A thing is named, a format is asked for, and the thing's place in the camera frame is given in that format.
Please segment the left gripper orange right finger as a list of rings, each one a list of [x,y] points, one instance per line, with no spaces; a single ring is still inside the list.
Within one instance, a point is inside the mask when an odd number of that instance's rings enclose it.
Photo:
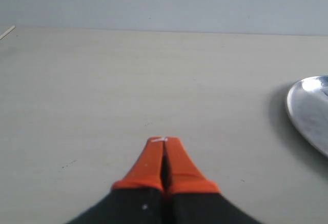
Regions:
[[[164,146],[169,167],[168,193],[220,193],[217,184],[195,166],[179,138],[165,138]]]

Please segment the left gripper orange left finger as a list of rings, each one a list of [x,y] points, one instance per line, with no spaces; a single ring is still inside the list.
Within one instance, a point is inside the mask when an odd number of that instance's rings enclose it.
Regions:
[[[151,137],[130,171],[112,185],[113,190],[153,188],[162,191],[163,137]]]

